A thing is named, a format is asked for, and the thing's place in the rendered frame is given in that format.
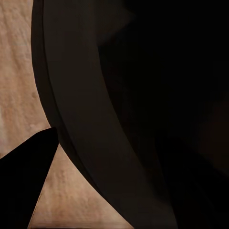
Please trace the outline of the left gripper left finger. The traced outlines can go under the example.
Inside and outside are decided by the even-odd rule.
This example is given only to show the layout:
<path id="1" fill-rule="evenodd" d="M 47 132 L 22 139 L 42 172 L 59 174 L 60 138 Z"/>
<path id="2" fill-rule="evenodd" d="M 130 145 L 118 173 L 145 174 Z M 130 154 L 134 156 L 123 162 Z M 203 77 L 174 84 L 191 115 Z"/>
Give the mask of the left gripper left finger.
<path id="1" fill-rule="evenodd" d="M 0 229 L 27 229 L 58 145 L 51 127 L 0 159 Z"/>

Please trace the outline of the cauldron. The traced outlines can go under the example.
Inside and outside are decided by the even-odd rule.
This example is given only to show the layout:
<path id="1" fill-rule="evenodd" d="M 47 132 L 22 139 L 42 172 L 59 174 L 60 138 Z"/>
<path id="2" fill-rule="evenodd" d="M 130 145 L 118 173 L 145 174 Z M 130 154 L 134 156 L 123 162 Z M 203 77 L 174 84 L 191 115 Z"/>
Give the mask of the cauldron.
<path id="1" fill-rule="evenodd" d="M 229 0 L 33 0 L 31 58 L 59 144 L 134 229 L 178 229 L 156 127 L 229 178 Z"/>

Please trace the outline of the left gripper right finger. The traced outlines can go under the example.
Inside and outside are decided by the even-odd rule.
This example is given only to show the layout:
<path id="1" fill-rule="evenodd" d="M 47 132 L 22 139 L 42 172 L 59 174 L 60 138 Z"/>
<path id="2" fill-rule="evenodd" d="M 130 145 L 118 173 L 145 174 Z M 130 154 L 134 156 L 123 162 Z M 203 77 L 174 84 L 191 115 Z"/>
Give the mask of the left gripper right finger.
<path id="1" fill-rule="evenodd" d="M 170 130 L 155 147 L 178 229 L 229 229 L 229 178 Z"/>

